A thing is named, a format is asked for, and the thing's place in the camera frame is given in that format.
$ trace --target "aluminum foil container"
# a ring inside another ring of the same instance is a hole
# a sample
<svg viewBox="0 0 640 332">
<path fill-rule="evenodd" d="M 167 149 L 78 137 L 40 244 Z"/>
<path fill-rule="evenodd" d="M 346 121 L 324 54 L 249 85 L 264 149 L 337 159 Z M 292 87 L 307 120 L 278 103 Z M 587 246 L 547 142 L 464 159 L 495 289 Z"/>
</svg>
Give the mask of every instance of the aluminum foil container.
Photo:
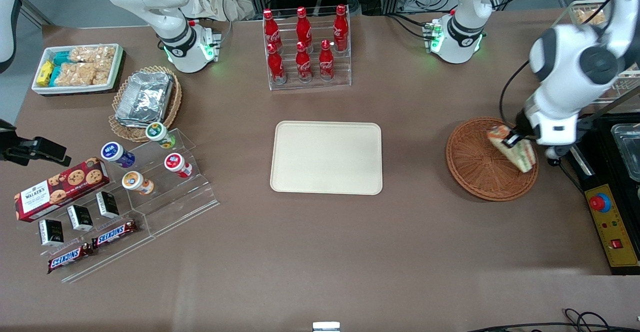
<svg viewBox="0 0 640 332">
<path fill-rule="evenodd" d="M 125 127 L 146 128 L 163 122 L 171 99 L 174 79 L 162 72 L 136 72 L 128 81 L 116 110 L 116 120 Z"/>
</svg>

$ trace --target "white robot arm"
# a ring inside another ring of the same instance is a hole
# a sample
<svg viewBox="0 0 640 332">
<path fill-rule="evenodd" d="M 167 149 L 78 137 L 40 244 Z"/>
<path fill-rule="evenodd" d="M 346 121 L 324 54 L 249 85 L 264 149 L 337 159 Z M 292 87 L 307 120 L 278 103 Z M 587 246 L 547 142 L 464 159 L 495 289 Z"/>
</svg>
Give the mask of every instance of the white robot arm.
<svg viewBox="0 0 640 332">
<path fill-rule="evenodd" d="M 441 37 L 431 51 L 449 63 L 470 60 L 492 12 L 490 0 L 458 0 L 455 14 L 434 20 Z"/>
<path fill-rule="evenodd" d="M 601 96 L 640 56 L 640 0 L 612 0 L 604 28 L 559 25 L 538 39 L 529 55 L 540 87 L 516 118 L 515 132 L 538 144 L 571 145 L 578 113 Z M 557 159 L 554 149 L 547 157 Z"/>
<path fill-rule="evenodd" d="M 0 73 L 16 56 L 16 22 L 23 0 L 0 0 Z"/>
<path fill-rule="evenodd" d="M 214 59 L 211 29 L 190 26 L 179 10 L 189 0 L 110 1 L 149 23 L 164 43 L 169 60 L 181 72 L 198 72 Z"/>
</svg>

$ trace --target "yellow control panel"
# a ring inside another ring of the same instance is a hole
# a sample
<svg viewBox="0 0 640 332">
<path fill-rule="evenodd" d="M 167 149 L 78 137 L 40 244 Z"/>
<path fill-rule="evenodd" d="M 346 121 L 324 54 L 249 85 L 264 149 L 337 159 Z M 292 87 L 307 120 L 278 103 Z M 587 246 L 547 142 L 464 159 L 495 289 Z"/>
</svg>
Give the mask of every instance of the yellow control panel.
<svg viewBox="0 0 640 332">
<path fill-rule="evenodd" d="M 612 267 L 638 266 L 627 229 L 625 228 L 608 184 L 585 191 L 591 215 L 604 247 L 608 263 Z"/>
</svg>

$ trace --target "cookie box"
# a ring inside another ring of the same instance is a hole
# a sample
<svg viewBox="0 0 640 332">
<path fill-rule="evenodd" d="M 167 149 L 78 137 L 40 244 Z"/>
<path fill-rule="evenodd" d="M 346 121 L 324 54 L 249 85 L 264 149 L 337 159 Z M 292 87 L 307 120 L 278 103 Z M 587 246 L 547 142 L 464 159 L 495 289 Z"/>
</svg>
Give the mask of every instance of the cookie box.
<svg viewBox="0 0 640 332">
<path fill-rule="evenodd" d="M 15 195 L 15 216 L 18 220 L 33 222 L 109 181 L 105 163 L 89 158 Z"/>
<path fill-rule="evenodd" d="M 70 52 L 75 47 L 91 47 L 96 48 L 101 45 L 108 45 L 110 47 L 114 47 L 116 49 L 115 55 L 113 57 L 113 63 L 111 64 L 111 70 L 109 71 L 109 77 L 107 78 L 106 84 L 98 84 L 98 85 L 89 85 L 89 86 L 62 86 L 62 87 L 43 87 L 39 86 L 37 83 L 37 75 L 39 71 L 42 69 L 43 65 L 47 61 L 52 61 L 54 56 L 58 52 Z M 42 57 L 40 62 L 38 63 L 38 68 L 36 69 L 36 77 L 33 79 L 33 83 L 31 84 L 31 88 L 34 92 L 43 95 L 45 97 L 53 97 L 58 95 L 78 95 L 78 94 L 94 94 L 94 93 L 105 93 L 112 92 L 114 90 L 114 85 L 119 76 L 119 71 L 121 69 L 121 62 L 123 60 L 124 50 L 119 44 L 92 44 L 92 45 L 70 45 L 68 47 L 49 47 L 42 52 Z"/>
</svg>

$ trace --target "metal frame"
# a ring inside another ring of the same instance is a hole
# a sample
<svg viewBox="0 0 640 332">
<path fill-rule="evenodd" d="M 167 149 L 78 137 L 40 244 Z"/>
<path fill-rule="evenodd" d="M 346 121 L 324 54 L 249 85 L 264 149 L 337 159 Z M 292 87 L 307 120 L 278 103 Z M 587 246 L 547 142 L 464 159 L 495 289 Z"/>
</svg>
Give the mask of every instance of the metal frame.
<svg viewBox="0 0 640 332">
<path fill-rule="evenodd" d="M 53 26 L 53 22 L 28 0 L 22 0 L 20 14 L 24 15 L 34 26 L 42 29 L 43 25 Z"/>
</svg>

